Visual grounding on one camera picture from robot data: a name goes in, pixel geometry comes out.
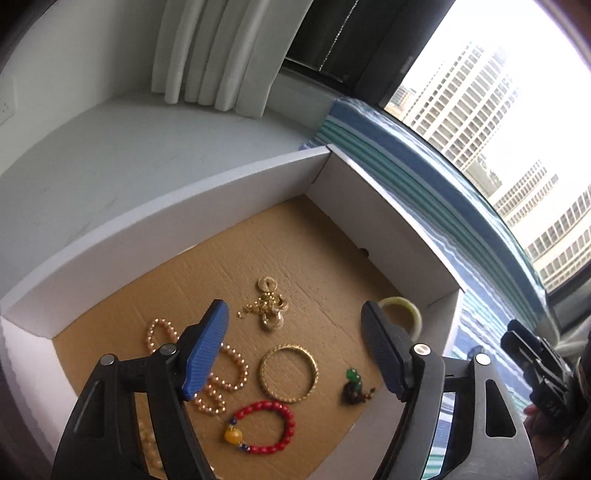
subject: gold bangle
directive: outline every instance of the gold bangle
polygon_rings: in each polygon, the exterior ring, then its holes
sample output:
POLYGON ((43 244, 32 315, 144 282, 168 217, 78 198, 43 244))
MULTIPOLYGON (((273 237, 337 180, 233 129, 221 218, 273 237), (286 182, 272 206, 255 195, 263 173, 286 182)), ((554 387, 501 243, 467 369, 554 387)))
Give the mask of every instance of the gold bangle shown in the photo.
POLYGON ((295 403, 309 397, 310 394, 316 388, 316 384, 318 383, 318 364, 316 363, 316 360, 314 360, 314 357, 312 357, 312 354, 305 348, 296 345, 295 343, 285 343, 283 345, 276 346, 273 350, 269 350, 267 354, 262 358, 261 366, 259 367, 259 380, 261 381, 262 389, 265 391, 268 397, 272 398, 273 400, 280 401, 282 403, 295 403), (298 352, 304 355, 306 359, 309 361, 310 366, 312 367, 312 382, 308 390, 308 393, 306 393, 306 395, 304 395, 303 397, 280 397, 279 395, 274 394, 269 388, 269 385, 267 384, 267 381, 265 379, 265 366, 267 365, 267 360, 269 360, 270 357, 275 355, 279 350, 293 350, 294 352, 298 352))

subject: gold jewelry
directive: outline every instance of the gold jewelry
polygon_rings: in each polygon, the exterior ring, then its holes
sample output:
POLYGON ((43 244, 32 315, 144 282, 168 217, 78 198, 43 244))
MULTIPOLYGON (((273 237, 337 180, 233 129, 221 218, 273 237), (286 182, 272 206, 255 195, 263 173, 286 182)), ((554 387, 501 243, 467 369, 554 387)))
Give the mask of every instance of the gold jewelry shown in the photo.
POLYGON ((226 411, 226 401, 223 399, 222 394, 217 392, 214 385, 218 385, 229 392, 235 392, 243 389, 244 385, 246 385, 246 382, 248 381, 248 365, 242 358, 242 355, 234 350, 231 346, 224 345, 223 343, 220 344, 220 352, 229 356, 230 359, 234 361, 236 366, 238 366, 240 370, 240 376, 238 380, 239 383, 237 382, 236 385, 232 385, 230 382, 220 380, 220 378, 213 372, 209 374, 209 378, 207 379, 207 383, 203 391, 213 398, 213 401, 217 404, 217 408, 207 405, 202 398, 197 396, 196 393, 195 405, 199 411, 209 413, 210 415, 219 415, 220 413, 224 413, 226 411))
POLYGON ((261 366, 259 367, 259 380, 261 382, 262 389, 264 390, 264 392, 267 394, 268 397, 273 398, 274 400, 280 401, 282 403, 295 403, 295 402, 304 400, 305 398, 309 397, 310 394, 316 388, 316 384, 318 383, 318 376, 319 376, 318 364, 316 363, 316 360, 314 360, 314 357, 312 357, 312 354, 308 350, 306 350, 305 348, 303 348, 299 345, 296 345, 295 343, 285 343, 283 345, 276 346, 273 350, 269 350, 265 354, 265 356, 262 358, 261 366), (312 367, 312 382, 310 384, 310 388, 308 389, 308 393, 306 393, 303 397, 299 397, 299 398, 280 397, 279 395, 274 394, 271 391, 271 389, 269 388, 269 385, 267 384, 267 381, 265 379, 265 366, 267 365, 267 361, 270 359, 270 357, 275 355, 280 350, 293 350, 294 352, 301 353, 302 355, 304 355, 306 357, 306 359, 310 363, 310 366, 312 367))
MULTIPOLYGON (((167 322, 164 319, 155 319, 152 321, 150 326, 148 327, 148 336, 146 337, 146 345, 148 347, 148 351, 150 353, 154 353, 158 348, 154 343, 154 329, 158 326, 162 326, 166 329, 168 333, 168 337, 170 338, 171 343, 178 342, 178 333, 174 329, 174 326, 171 322, 167 322)), ((195 405, 204 413, 209 413, 210 415, 219 415, 220 413, 224 413, 226 411, 226 401, 223 399, 221 393, 219 393, 214 385, 218 385, 218 387, 223 388, 227 391, 238 391, 244 388, 244 385, 248 381, 248 365, 246 361, 242 358, 242 355, 239 354, 235 349, 233 349, 229 345, 224 345, 220 343, 220 352, 225 353, 227 356, 230 357, 231 360, 234 361, 238 369, 240 370, 240 375, 238 382, 236 385, 232 385, 230 382, 226 382, 225 380, 221 380, 217 375, 213 372, 209 374, 209 378, 207 379, 207 383, 203 388, 203 392, 209 395, 212 400, 216 403, 217 408, 210 407, 207 405, 202 398, 198 397, 198 394, 195 393, 195 405)))
POLYGON ((150 353, 154 353, 156 350, 158 350, 158 347, 154 344, 154 329, 158 325, 160 325, 163 329, 166 330, 166 333, 168 333, 168 338, 170 338, 171 343, 178 342, 178 333, 174 329, 172 323, 167 322, 164 319, 152 320, 152 323, 150 323, 150 326, 148 327, 148 336, 146 337, 146 346, 148 347, 148 352, 150 353))
POLYGON ((238 317, 243 319, 248 313, 260 315, 262 324, 269 330, 283 327, 284 313, 289 308, 283 295, 275 294, 277 281, 272 277, 261 277, 256 283, 262 292, 255 303, 248 304, 238 312, 238 317))

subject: blue gripper pad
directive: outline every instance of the blue gripper pad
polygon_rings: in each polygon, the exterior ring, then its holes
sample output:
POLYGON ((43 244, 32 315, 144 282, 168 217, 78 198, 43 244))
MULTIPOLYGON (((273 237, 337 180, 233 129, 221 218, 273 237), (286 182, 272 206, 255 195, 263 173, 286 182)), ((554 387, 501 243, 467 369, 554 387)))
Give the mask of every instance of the blue gripper pad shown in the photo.
POLYGON ((185 401, 192 400, 205 386, 226 335, 228 317, 228 304, 214 300, 201 322, 187 327, 178 340, 178 367, 185 374, 181 396, 185 401))
POLYGON ((413 343, 409 335, 390 323, 374 301, 366 301, 361 308, 361 333, 378 364, 386 388, 400 401, 407 401, 414 387, 410 355, 413 343))

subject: cardboard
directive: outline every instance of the cardboard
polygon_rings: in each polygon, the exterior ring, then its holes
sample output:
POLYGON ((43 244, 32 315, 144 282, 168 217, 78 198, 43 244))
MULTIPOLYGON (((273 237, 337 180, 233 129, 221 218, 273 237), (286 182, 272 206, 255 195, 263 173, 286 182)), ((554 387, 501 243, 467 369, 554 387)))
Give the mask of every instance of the cardboard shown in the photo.
MULTIPOLYGON (((225 342, 243 355, 251 373, 243 390, 224 393, 228 413, 223 419, 187 404, 202 448, 216 474, 226 480, 304 479, 371 405, 341 404, 346 369, 358 369, 366 390, 382 383, 361 338, 361 305, 397 294, 363 252, 310 199, 300 196, 144 274, 81 315, 53 343, 79 393, 101 355, 112 352, 119 359, 129 359, 147 354, 145 332, 153 318, 165 317, 181 332, 200 320, 213 299, 224 299, 231 311, 225 342), (242 320, 236 315, 258 297, 256 281, 264 275, 278 281, 277 291, 290 302, 284 327, 273 332, 262 328, 258 316, 242 320), (258 364, 281 343, 297 343, 313 354, 320 369, 319 383, 308 399, 292 405, 297 427, 285 451, 248 455, 223 440, 223 421, 239 408, 264 399, 258 364)), ((164 342, 164 332, 158 331, 157 339, 164 342)), ((218 356, 213 370, 232 382, 238 374, 224 355, 218 356)), ((297 395, 310 381, 310 370, 303 358, 282 352, 269 362, 268 380, 278 393, 297 395)), ((138 417, 149 422, 141 394, 138 417)), ((239 428, 247 443, 268 445, 278 440, 282 421, 275 414, 260 412, 242 420, 239 428)), ((150 471, 163 478, 158 471, 150 471)))

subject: yellow bead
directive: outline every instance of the yellow bead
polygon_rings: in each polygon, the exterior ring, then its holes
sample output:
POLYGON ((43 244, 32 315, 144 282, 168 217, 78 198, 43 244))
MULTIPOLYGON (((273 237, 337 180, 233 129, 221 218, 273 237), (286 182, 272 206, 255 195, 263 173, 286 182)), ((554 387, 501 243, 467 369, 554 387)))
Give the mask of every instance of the yellow bead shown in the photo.
POLYGON ((238 445, 242 443, 242 432, 238 429, 227 429, 226 433, 224 433, 224 438, 228 443, 238 445))

